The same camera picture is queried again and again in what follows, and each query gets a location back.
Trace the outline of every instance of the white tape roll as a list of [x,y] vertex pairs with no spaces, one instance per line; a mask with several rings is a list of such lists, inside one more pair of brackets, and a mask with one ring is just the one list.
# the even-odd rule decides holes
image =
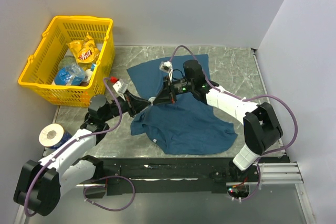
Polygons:
[[67,133],[63,127],[57,123],[46,126],[40,133],[39,141],[44,147],[59,147],[66,142],[64,136]]

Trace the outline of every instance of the wire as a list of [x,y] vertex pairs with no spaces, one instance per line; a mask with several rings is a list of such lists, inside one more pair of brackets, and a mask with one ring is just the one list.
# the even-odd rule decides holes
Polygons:
[[244,178],[244,181],[242,183],[240,183],[239,185],[235,185],[232,188],[236,188],[236,187],[240,187],[243,186],[245,184],[245,182],[247,181],[247,177]]
[[257,190],[259,189],[259,186],[260,186],[260,183],[261,183],[261,172],[260,172],[260,166],[258,163],[256,163],[256,166],[257,166],[257,170],[258,170],[258,174],[259,174],[259,178],[258,178],[258,183],[257,183],[257,187],[253,190],[253,192],[251,194],[249,194],[246,198],[242,198],[241,201],[243,200],[247,200],[249,198],[251,198],[256,192]]
[[33,181],[31,182],[29,188],[28,188],[28,191],[27,191],[27,195],[26,195],[26,198],[25,198],[25,203],[24,203],[24,212],[26,214],[26,216],[28,217],[32,217],[36,214],[36,212],[33,212],[33,213],[30,213],[29,210],[28,210],[28,203],[29,203],[29,198],[30,198],[30,195],[32,194],[32,191],[33,191],[33,187],[35,186],[38,178],[40,177],[40,175],[43,173],[43,171],[53,162],[53,160],[55,160],[57,157],[59,157],[65,150],[67,150],[73,143],[83,139],[83,138],[86,138],[86,137],[89,137],[89,136],[94,136],[94,135],[99,135],[99,134],[104,134],[104,133],[108,133],[108,132],[111,132],[113,130],[115,130],[121,123],[121,119],[122,119],[122,111],[121,111],[121,107],[120,107],[120,103],[118,102],[118,99],[116,98],[116,96],[113,94],[113,92],[111,91],[110,87],[107,85],[107,80],[109,80],[109,78],[104,78],[103,79],[103,83],[106,87],[106,89],[110,92],[110,94],[112,95],[117,107],[118,107],[118,111],[119,111],[119,120],[118,122],[116,123],[116,125],[108,130],[105,130],[105,131],[100,131],[100,132],[92,132],[90,134],[86,134],[86,135],[83,135],[83,136],[80,136],[72,141],[70,141],[69,143],[66,143],[66,145],[60,149],[59,152],[57,152],[53,157],[52,159],[50,159],[39,171],[38,173],[36,174],[36,176],[34,177]]
[[[187,48],[187,47],[184,46],[184,45],[179,45],[179,46],[177,46],[177,47],[175,48],[175,50],[173,51],[173,54],[172,54],[172,56],[171,56],[171,58],[170,58],[170,60],[169,60],[170,62],[172,62],[173,58],[175,57],[175,54],[176,54],[177,50],[178,50],[179,48],[181,48],[181,47],[183,47],[184,49],[186,49],[186,50],[187,50],[187,51],[194,57],[194,59],[197,60],[196,56],[190,51],[189,48]],[[219,88],[213,86],[213,85],[209,82],[209,80],[208,80],[208,78],[207,78],[207,76],[206,76],[204,70],[202,70],[202,71],[203,71],[203,74],[204,74],[204,76],[205,76],[205,80],[206,80],[206,82],[209,84],[209,86],[210,86],[211,88],[217,90],[218,92],[227,94],[227,95],[229,95],[229,96],[231,96],[231,97],[237,98],[237,99],[239,99],[239,100],[243,100],[241,97],[239,97],[239,96],[237,96],[237,95],[235,95],[235,94],[232,94],[232,93],[227,92],[227,91],[225,91],[225,90],[220,90]],[[261,156],[264,156],[264,155],[266,155],[266,154],[273,153],[273,152],[278,152],[278,151],[286,150],[287,148],[289,148],[289,147],[295,142],[295,140],[296,140],[296,138],[297,138],[297,135],[298,135],[298,122],[297,122],[297,120],[296,120],[296,117],[295,117],[293,111],[290,109],[290,107],[288,107],[288,105],[285,104],[285,102],[284,102],[283,100],[281,100],[280,98],[278,98],[278,97],[276,97],[276,96],[274,96],[274,95],[270,95],[270,94],[262,94],[262,95],[258,95],[258,96],[256,96],[256,97],[253,97],[253,98],[250,98],[250,99],[244,99],[243,101],[244,101],[244,102],[250,102],[250,101],[254,101],[254,100],[257,100],[257,99],[260,99],[260,98],[265,98],[265,97],[272,98],[272,99],[274,99],[274,100],[280,102],[280,103],[286,108],[286,110],[289,112],[290,116],[292,117],[292,120],[293,120],[293,123],[294,123],[294,135],[293,135],[292,140],[291,140],[287,145],[285,145],[284,147],[281,147],[281,148],[278,148],[278,149],[274,149],[274,150],[271,150],[271,151],[264,152],[264,153],[262,153]]]
[[182,78],[175,78],[175,77],[173,76],[173,80],[181,80],[181,79],[185,79],[185,76],[183,75],[183,72],[182,72],[180,69],[175,68],[175,69],[173,70],[173,74],[174,74],[174,71],[178,71],[178,72],[180,72]]
[[102,206],[102,205],[100,205],[100,204],[98,204],[98,203],[96,203],[96,202],[94,202],[94,201],[92,201],[92,200],[90,200],[86,197],[86,191],[88,189],[90,189],[90,188],[105,188],[103,186],[89,186],[89,187],[85,188],[85,190],[83,191],[83,196],[85,198],[85,201],[87,201],[87,202],[89,202],[89,203],[91,203],[91,204],[93,204],[97,207],[100,207],[104,210],[111,211],[111,212],[118,212],[118,211],[122,211],[122,210],[128,208],[132,204],[132,202],[134,201],[134,198],[135,198],[135,187],[134,187],[132,181],[130,181],[128,178],[126,178],[124,176],[120,176],[120,175],[107,176],[107,177],[100,178],[100,179],[97,179],[97,180],[94,180],[94,181],[98,181],[98,180],[101,180],[101,179],[108,179],[108,178],[122,178],[122,179],[125,179],[126,181],[128,181],[131,184],[132,189],[133,189],[133,193],[132,193],[132,198],[131,198],[130,202],[128,202],[128,204],[126,206],[122,207],[122,208],[112,209],[112,208],[104,207],[104,206]]

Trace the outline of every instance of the plastic basket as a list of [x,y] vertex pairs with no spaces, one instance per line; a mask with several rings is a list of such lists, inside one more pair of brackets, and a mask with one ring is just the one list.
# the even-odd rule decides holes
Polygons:
[[[88,16],[56,16],[42,34],[42,41],[35,53],[28,58],[18,83],[38,93],[55,105],[89,106],[90,99],[103,94],[103,78],[110,73],[114,60],[112,35],[113,20]],[[90,84],[81,86],[57,86],[51,84],[57,67],[68,50],[67,43],[83,39],[87,32],[96,44],[103,43]]]

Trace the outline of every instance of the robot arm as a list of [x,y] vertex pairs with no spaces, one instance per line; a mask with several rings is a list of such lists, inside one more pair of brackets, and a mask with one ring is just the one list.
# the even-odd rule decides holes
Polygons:
[[191,92],[195,99],[228,113],[244,126],[245,145],[233,159],[238,172],[245,171],[265,150],[282,137],[282,129],[272,106],[264,102],[257,104],[239,100],[217,83],[213,89],[206,82],[201,65],[196,60],[183,65],[185,78],[171,81],[163,79],[163,87],[153,104],[175,103],[176,96]]
[[[170,66],[171,64],[164,65],[169,75],[163,78],[163,87],[153,102],[132,95],[127,84],[112,78],[113,88],[119,94],[121,112],[135,116],[150,104],[175,103],[177,95],[191,92],[195,99],[225,111],[243,124],[245,145],[233,159],[233,170],[236,174],[244,172],[281,138],[282,129],[269,103],[244,102],[230,96],[223,87],[210,81],[222,92],[213,89],[206,82],[202,67],[196,60],[184,63],[185,78],[176,81],[172,81]],[[24,205],[28,189],[34,184],[28,199],[28,208],[46,216],[56,207],[60,198],[77,184],[103,177],[102,161],[92,156],[81,157],[105,136],[105,133],[90,134],[107,130],[109,126],[106,121],[116,116],[119,116],[119,110],[115,101],[109,103],[103,95],[93,97],[83,125],[66,144],[39,162],[30,160],[23,166],[14,201]],[[33,183],[39,172],[38,182]]]

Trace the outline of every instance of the white wall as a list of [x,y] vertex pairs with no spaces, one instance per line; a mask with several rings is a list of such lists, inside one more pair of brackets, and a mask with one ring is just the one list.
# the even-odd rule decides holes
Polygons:
[[17,79],[51,20],[43,0],[0,0],[0,219],[13,223],[13,195],[22,165],[38,160],[40,130],[52,121],[55,107]]
[[[336,0],[285,0],[257,50],[267,90],[297,116],[298,140],[288,152],[318,223],[336,221],[335,31]],[[291,119],[277,112],[288,142]]]
[[114,19],[119,45],[258,48],[283,0],[46,0],[55,15]]

